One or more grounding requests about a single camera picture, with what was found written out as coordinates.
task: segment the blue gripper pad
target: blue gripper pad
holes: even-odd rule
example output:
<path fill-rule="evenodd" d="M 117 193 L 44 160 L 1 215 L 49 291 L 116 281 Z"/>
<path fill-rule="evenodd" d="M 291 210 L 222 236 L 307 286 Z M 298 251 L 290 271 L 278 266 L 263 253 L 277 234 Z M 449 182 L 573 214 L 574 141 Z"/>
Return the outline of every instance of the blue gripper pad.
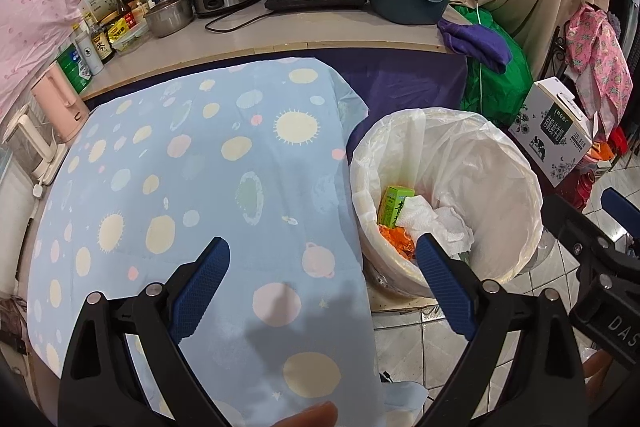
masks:
<path fill-rule="evenodd" d="M 473 302 L 427 235 L 418 239 L 415 259 L 451 329 L 470 341 L 476 334 Z"/>
<path fill-rule="evenodd" d="M 622 225 L 633 238 L 640 237 L 640 210 L 615 188 L 606 188 L 600 197 L 604 211 Z"/>
<path fill-rule="evenodd" d="M 169 334 L 175 344 L 191 336 L 229 268 L 229 245 L 218 242 L 175 299 Z"/>

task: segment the purple towel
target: purple towel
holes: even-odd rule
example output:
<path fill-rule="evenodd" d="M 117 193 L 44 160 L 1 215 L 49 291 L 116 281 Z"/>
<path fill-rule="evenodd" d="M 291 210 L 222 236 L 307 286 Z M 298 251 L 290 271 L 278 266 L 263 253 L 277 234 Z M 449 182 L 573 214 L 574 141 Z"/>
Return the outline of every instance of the purple towel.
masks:
<path fill-rule="evenodd" d="M 504 74 L 513 55 L 504 39 L 479 24 L 461 26 L 444 19 L 438 22 L 444 45 L 451 51 L 475 58 L 498 74 Z"/>

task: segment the crumpled tissue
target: crumpled tissue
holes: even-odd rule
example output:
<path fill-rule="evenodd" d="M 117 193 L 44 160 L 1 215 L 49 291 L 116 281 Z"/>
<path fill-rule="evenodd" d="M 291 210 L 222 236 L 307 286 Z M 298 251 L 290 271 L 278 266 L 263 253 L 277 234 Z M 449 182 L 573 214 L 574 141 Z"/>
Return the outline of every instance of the crumpled tissue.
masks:
<path fill-rule="evenodd" d="M 474 233 L 453 208 L 434 209 L 422 196 L 404 199 L 396 227 L 403 227 L 414 243 L 422 234 L 431 233 L 447 255 L 458 261 L 474 243 Z"/>

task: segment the green can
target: green can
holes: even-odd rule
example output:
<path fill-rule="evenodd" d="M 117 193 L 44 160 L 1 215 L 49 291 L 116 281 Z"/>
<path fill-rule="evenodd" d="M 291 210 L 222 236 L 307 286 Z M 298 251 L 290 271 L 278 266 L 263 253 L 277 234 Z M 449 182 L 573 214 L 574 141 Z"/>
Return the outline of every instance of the green can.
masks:
<path fill-rule="evenodd" d="M 80 93 L 91 81 L 91 70 L 75 45 L 71 44 L 56 60 L 77 93 Z"/>

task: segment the metal screw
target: metal screw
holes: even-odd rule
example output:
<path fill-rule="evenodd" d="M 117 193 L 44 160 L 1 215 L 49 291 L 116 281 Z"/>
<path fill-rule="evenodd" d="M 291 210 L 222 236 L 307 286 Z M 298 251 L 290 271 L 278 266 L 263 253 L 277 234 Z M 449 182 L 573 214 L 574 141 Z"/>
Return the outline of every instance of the metal screw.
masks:
<path fill-rule="evenodd" d="M 102 298 L 102 296 L 100 295 L 100 292 L 93 292 L 93 293 L 89 293 L 89 296 L 86 298 L 86 301 L 89 304 L 96 304 L 100 301 L 100 298 Z"/>
<path fill-rule="evenodd" d="M 149 297 L 155 297 L 156 295 L 160 295 L 161 292 L 162 292 L 162 285 L 159 282 L 152 282 L 145 289 L 145 293 L 149 295 Z"/>
<path fill-rule="evenodd" d="M 611 280 L 611 277 L 609 277 L 606 273 L 601 273 L 600 284 L 602 284 L 602 287 L 604 289 L 610 290 L 611 287 L 613 286 L 613 281 Z"/>
<path fill-rule="evenodd" d="M 482 289 L 487 293 L 498 293 L 498 291 L 500 291 L 500 285 L 494 280 L 487 279 L 482 282 Z"/>
<path fill-rule="evenodd" d="M 546 288 L 544 291 L 545 297 L 550 301 L 557 301 L 560 298 L 560 294 L 553 288 Z"/>

